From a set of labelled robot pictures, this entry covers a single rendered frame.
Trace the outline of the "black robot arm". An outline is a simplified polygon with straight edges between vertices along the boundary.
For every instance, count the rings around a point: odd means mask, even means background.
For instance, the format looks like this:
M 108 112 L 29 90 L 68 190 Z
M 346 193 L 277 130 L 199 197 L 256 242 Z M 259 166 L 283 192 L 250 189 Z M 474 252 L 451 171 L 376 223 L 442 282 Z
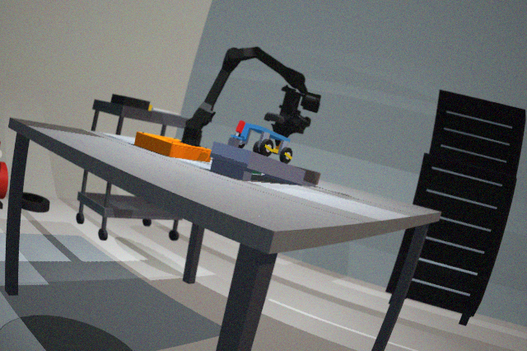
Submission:
M 226 51 L 225 58 L 223 59 L 222 69 L 213 83 L 205 101 L 194 112 L 194 116 L 185 121 L 186 127 L 184 127 L 182 140 L 179 142 L 186 143 L 191 146 L 201 147 L 199 146 L 202 137 L 201 130 L 203 126 L 206 126 L 209 122 L 212 122 L 212 117 L 216 114 L 216 112 L 212 111 L 213 106 L 219 97 L 227 78 L 241 61 L 254 58 L 262 61 L 267 66 L 275 70 L 290 84 L 291 87 L 297 89 L 300 92 L 298 93 L 295 89 L 291 89 L 288 87 L 288 85 L 286 85 L 282 88 L 282 91 L 285 91 L 286 93 L 283 103 L 292 104 L 298 107 L 300 98 L 302 96 L 302 109 L 318 113 L 321 95 L 308 92 L 305 85 L 305 77 L 302 73 L 285 66 L 259 47 L 243 49 L 230 48 Z M 305 129 L 305 127 L 310 126 L 311 119 L 308 117 L 301 117 L 300 113 L 300 111 L 296 113 L 296 110 L 293 109 L 291 113 L 288 114 L 287 120 L 293 121 L 296 126 Z

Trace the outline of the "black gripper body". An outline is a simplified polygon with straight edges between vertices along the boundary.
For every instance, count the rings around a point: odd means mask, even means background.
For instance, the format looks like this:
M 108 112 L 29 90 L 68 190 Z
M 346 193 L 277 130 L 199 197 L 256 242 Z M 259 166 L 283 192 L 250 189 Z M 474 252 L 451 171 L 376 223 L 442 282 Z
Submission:
M 290 130 L 296 131 L 296 133 L 304 133 L 305 130 L 303 128 L 299 128 L 293 121 L 287 120 L 288 114 L 290 114 L 293 109 L 296 110 L 296 113 L 299 111 L 297 110 L 297 107 L 292 104 L 283 103 L 279 108 L 281 109 L 280 114 L 268 112 L 265 114 L 264 119 L 267 121 L 275 121 L 275 124 L 287 127 Z

